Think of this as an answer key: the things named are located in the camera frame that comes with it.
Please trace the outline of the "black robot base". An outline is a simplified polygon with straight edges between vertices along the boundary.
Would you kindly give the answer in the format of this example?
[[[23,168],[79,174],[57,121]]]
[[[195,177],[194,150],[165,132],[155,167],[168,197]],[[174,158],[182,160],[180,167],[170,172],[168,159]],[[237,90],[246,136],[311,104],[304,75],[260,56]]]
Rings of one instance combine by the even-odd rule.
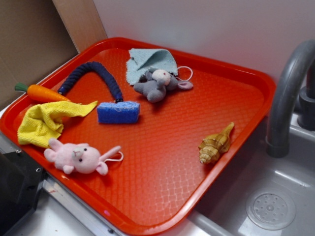
[[[18,150],[0,155],[0,234],[7,236],[37,208],[45,170]]]

